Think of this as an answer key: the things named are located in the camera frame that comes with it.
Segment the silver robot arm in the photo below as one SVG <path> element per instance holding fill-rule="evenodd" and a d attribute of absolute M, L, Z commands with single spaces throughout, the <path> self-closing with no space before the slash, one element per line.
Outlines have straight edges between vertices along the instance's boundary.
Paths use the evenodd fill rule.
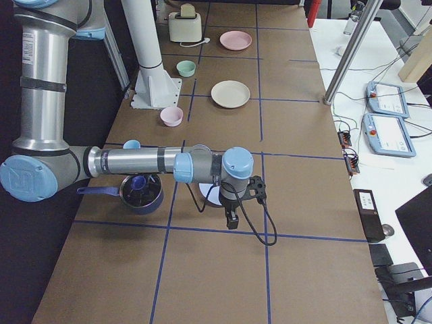
<path fill-rule="evenodd" d="M 213 153 L 204 145 L 144 148 L 128 141 L 118 149 L 70 146 L 63 138 L 71 38 L 102 39 L 106 19 L 102 1 L 15 1 L 21 23 L 22 89 L 20 137 L 1 164 L 1 185 L 14 198 L 35 203 L 83 179 L 117 174 L 119 187 L 80 188 L 78 194 L 109 194 L 142 213 L 163 200 L 159 175 L 177 182 L 209 184 L 219 189 L 227 227 L 238 226 L 238 211 L 258 183 L 254 160 L 242 147 Z"/>

